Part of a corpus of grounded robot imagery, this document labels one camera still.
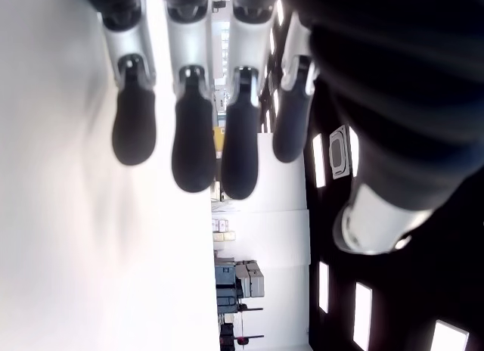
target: black sleeve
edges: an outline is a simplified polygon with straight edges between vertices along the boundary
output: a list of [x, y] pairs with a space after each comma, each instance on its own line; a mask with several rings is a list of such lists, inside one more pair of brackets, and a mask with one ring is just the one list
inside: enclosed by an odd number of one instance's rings
[[285, 2], [315, 22], [320, 78], [377, 193], [435, 208], [483, 165], [483, 0]]

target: robotic hand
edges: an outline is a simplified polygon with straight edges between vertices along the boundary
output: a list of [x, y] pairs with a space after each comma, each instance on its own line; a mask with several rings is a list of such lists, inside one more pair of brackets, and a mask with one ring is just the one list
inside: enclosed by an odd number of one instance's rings
[[[90, 1], [101, 12], [119, 87], [113, 149], [121, 163], [135, 165], [156, 141], [145, 0]], [[426, 11], [428, 0], [285, 1], [296, 11], [282, 60], [275, 155], [289, 163], [302, 153], [319, 75], [360, 142], [358, 176], [334, 226], [336, 244], [352, 253], [393, 251], [484, 164], [484, 51], [473, 28], [484, 18], [479, 0], [431, 0], [435, 17]], [[243, 199], [258, 176], [259, 95], [276, 0], [233, 2], [222, 184]], [[216, 171], [211, 1], [165, 3], [177, 97], [173, 175], [180, 188], [197, 192]]]

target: black fingertip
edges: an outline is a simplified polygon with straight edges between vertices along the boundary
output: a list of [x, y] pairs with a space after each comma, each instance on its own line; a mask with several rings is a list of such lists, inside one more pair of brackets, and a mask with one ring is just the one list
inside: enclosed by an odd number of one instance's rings
[[249, 95], [240, 95], [237, 102], [227, 107], [224, 151], [222, 155], [222, 186], [235, 200], [252, 194], [259, 174], [257, 132], [259, 109], [250, 102]]
[[157, 141], [154, 105], [152, 90], [129, 84], [119, 92], [113, 150], [122, 164], [135, 166], [153, 153]]
[[272, 147], [278, 160], [290, 163], [304, 150], [312, 97], [305, 93], [304, 82], [296, 82], [290, 92], [281, 90], [279, 101]]
[[191, 86], [175, 106], [172, 172], [177, 185], [187, 192], [207, 189], [216, 174], [212, 111], [212, 103]]

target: robotic finger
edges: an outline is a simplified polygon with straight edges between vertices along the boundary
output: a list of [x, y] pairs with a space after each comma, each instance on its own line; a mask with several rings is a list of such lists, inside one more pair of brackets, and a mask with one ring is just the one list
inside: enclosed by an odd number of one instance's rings
[[252, 193], [259, 173], [259, 95], [264, 87], [275, 2], [233, 0], [228, 54], [231, 97], [227, 105], [222, 184], [227, 195], [238, 200]]
[[119, 88], [113, 150], [121, 163], [133, 166], [149, 158], [157, 137], [153, 90], [156, 71], [146, 0], [121, 2], [100, 15]]
[[294, 12], [281, 62], [281, 109], [273, 138], [274, 154], [283, 163], [294, 161], [306, 144], [314, 80], [318, 74], [309, 50], [310, 29], [310, 20]]
[[187, 192], [203, 191], [216, 173], [211, 81], [211, 0], [165, 0], [173, 89], [177, 97], [172, 172]]

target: ceiling light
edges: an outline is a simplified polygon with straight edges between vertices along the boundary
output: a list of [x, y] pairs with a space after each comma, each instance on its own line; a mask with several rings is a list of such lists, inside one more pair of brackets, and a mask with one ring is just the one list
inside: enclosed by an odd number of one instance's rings
[[353, 166], [353, 177], [356, 177], [358, 173], [358, 164], [360, 161], [360, 153], [359, 148], [360, 144], [358, 141], [358, 136], [356, 135], [355, 131], [349, 127], [349, 145], [351, 146], [351, 161]]
[[274, 35], [272, 34], [272, 29], [271, 29], [271, 35], [269, 36], [269, 43], [271, 44], [271, 54], [274, 54]]
[[269, 110], [265, 112], [265, 120], [267, 122], [267, 133], [271, 132], [271, 114], [269, 113]]
[[363, 351], [368, 351], [371, 327], [371, 289], [361, 283], [356, 283], [355, 292], [355, 327], [353, 341]]
[[279, 19], [279, 26], [284, 22], [284, 12], [282, 10], [282, 0], [278, 0], [278, 19]]
[[277, 89], [274, 90], [274, 94], [272, 94], [272, 97], [274, 98], [275, 116], [277, 116], [279, 113], [279, 94]]
[[437, 321], [430, 351], [464, 351], [469, 332]]
[[399, 240], [396, 245], [395, 245], [395, 249], [396, 250], [400, 250], [400, 249], [403, 249], [404, 247], [407, 246], [407, 244], [410, 242], [411, 240], [411, 236], [407, 236], [406, 238], [403, 238], [401, 240]]
[[312, 139], [312, 156], [315, 162], [316, 187], [320, 188], [326, 185], [326, 178], [324, 176], [323, 140], [321, 134], [316, 135]]
[[319, 308], [327, 313], [329, 301], [329, 268], [319, 262]]

